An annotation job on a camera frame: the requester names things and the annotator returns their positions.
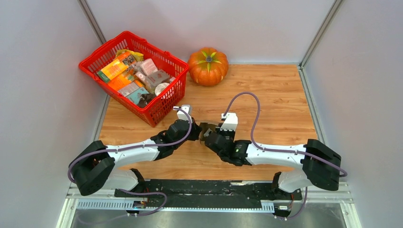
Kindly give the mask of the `brown cardboard box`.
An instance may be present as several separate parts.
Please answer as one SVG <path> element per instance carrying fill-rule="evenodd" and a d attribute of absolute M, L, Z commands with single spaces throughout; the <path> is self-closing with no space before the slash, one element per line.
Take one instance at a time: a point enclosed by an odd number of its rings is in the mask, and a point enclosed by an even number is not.
<path fill-rule="evenodd" d="M 215 132 L 216 131 L 216 127 L 219 126 L 219 122 L 217 121 L 204 121 L 204 122 L 200 122 L 199 126 L 201 127 L 201 132 L 199 134 L 199 142 L 201 145 L 205 145 L 205 134 L 206 133 L 210 133 L 210 132 Z"/>

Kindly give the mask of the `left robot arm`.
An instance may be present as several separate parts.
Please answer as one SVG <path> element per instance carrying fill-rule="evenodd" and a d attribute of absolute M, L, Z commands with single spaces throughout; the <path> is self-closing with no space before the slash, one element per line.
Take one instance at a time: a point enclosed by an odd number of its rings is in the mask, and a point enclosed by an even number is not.
<path fill-rule="evenodd" d="M 101 189 L 125 189 L 140 197 L 145 191 L 144 182 L 134 171 L 120 167 L 143 161 L 156 161 L 173 154 L 185 141 L 196 141 L 202 128 L 194 121 L 178 119 L 167 130 L 138 143 L 112 146 L 101 140 L 90 143 L 68 167 L 68 177 L 82 196 Z"/>

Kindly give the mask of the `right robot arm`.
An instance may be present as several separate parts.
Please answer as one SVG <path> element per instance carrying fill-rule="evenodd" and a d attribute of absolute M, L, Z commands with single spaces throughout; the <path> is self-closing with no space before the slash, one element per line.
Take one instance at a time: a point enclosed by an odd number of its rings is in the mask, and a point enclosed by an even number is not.
<path fill-rule="evenodd" d="M 277 199 L 285 198 L 300 188 L 339 189 L 341 156 L 316 139 L 299 145 L 269 145 L 250 140 L 234 140 L 234 131 L 203 135 L 205 146 L 223 162 L 235 166 L 270 164 L 292 167 L 292 171 L 277 172 L 273 177 L 271 193 Z"/>

